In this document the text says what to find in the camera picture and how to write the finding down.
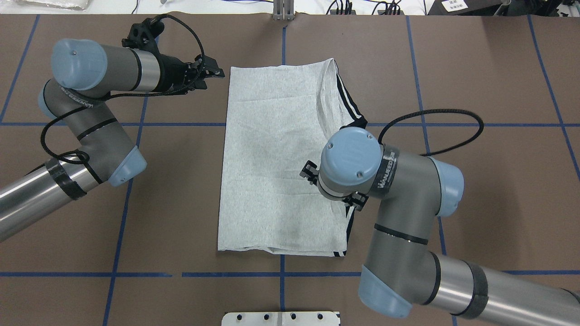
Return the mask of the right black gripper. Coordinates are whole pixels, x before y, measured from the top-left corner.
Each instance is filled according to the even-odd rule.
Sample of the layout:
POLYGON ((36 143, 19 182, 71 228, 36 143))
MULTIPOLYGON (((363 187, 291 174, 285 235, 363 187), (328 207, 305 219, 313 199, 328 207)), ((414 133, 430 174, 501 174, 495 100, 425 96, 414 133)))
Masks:
MULTIPOLYGON (((305 178, 313 186, 318 185, 319 169, 313 161, 307 160, 304 167, 300 171, 300 177, 305 178)), ((342 198, 342 202, 347 207, 352 207, 355 211, 362 211, 367 203, 369 196, 360 192, 354 192, 342 198)))

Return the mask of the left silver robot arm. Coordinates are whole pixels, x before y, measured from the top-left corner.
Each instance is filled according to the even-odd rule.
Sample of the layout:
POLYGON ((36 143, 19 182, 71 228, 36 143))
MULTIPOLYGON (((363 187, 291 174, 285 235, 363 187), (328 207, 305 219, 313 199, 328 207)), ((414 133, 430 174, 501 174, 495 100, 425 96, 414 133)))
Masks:
POLYGON ((41 132, 49 159, 1 190, 4 241, 100 184, 117 187, 147 163, 106 102, 120 97, 184 95, 224 78, 204 53, 192 62, 161 54, 155 39, 123 39, 121 46, 65 38, 53 47, 53 78, 38 105, 51 119, 41 132))

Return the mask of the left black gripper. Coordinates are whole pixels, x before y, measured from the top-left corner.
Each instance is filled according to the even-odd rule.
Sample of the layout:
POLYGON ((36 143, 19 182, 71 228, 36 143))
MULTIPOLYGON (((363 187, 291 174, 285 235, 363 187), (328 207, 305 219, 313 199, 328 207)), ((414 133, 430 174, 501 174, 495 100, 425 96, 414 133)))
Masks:
POLYGON ((176 57, 165 54, 160 54, 157 59, 161 73, 157 92, 179 90, 186 85, 188 88, 181 93, 207 90, 205 78, 224 78, 226 76, 217 61, 207 55, 198 55, 194 62, 182 62, 176 57))

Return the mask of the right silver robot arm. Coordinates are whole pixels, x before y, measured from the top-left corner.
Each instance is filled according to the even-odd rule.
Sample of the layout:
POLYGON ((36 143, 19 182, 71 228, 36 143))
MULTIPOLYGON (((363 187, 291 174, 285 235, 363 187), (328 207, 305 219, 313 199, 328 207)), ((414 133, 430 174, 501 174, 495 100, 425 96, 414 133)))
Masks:
POLYGON ((464 177, 456 166, 345 127, 324 145, 320 163, 307 161, 299 175, 357 211, 369 198, 381 201, 358 287, 369 309, 406 318, 422 305, 502 326, 579 324, 578 292, 428 250, 435 219, 450 216, 462 200, 464 177))

